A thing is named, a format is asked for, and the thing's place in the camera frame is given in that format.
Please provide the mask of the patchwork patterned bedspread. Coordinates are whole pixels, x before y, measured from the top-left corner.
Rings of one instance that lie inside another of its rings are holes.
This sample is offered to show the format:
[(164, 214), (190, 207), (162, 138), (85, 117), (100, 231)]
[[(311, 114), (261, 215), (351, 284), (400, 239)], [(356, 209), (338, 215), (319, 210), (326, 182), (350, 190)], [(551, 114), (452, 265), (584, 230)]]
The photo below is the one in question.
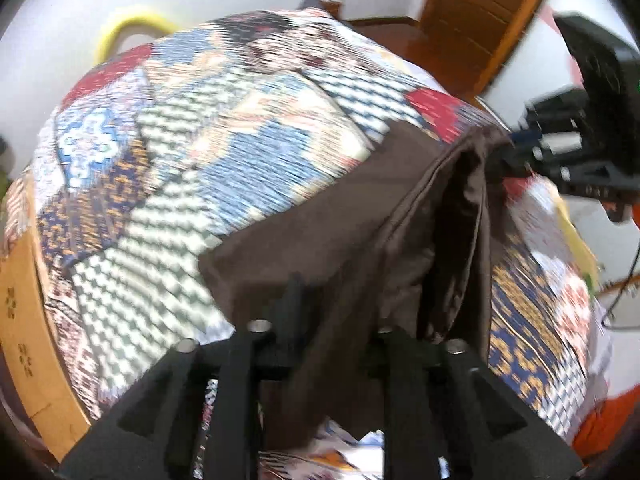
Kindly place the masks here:
[(591, 301), (556, 185), (499, 178), (508, 140), (485, 162), (499, 202), (486, 356), (382, 322), (361, 360), (380, 423), (352, 434), (326, 419), (303, 446), (267, 448), (265, 390), (291, 379), (303, 351), (278, 347), (282, 296), (236, 327), (198, 259), (344, 177), (391, 122), (446, 144), (497, 126), (374, 62), (317, 9), (180, 30), (78, 81), (1, 206), (1, 261), (32, 237), (49, 330), (91, 422), (50, 478), (585, 478), (570, 433)]

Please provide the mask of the wooden door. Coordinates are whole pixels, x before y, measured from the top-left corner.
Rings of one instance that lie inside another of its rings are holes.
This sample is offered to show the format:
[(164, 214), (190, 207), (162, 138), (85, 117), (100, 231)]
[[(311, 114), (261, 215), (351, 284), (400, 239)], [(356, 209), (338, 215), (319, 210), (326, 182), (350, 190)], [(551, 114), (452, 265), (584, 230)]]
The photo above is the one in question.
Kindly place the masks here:
[(454, 96), (475, 98), (498, 75), (542, 0), (426, 0), (427, 69)]

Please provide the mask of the yellow foam tube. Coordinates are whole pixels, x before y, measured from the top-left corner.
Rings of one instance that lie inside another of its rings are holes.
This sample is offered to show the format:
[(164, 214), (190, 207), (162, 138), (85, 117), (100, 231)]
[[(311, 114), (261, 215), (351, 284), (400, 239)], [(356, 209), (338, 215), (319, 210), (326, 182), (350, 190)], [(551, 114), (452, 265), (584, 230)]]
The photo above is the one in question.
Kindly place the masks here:
[(113, 25), (99, 40), (93, 51), (93, 65), (106, 62), (122, 43), (131, 36), (145, 36), (152, 39), (173, 34), (178, 26), (156, 13), (140, 13), (123, 18)]

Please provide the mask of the brown cloth garment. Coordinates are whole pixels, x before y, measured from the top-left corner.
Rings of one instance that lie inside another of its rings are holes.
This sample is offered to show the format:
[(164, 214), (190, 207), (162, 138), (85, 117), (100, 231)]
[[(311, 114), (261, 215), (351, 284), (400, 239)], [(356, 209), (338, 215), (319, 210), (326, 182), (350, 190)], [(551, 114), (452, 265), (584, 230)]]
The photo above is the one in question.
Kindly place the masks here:
[(446, 144), (391, 122), (344, 177), (200, 255), (203, 282), (236, 327), (291, 276), (304, 281), (310, 339), (291, 379), (265, 390), (267, 448), (303, 446), (326, 419), (352, 434), (380, 423), (382, 392), (361, 360), (382, 322), (429, 342), (460, 338), (486, 356), (499, 202), (485, 162), (504, 142), (495, 125)]

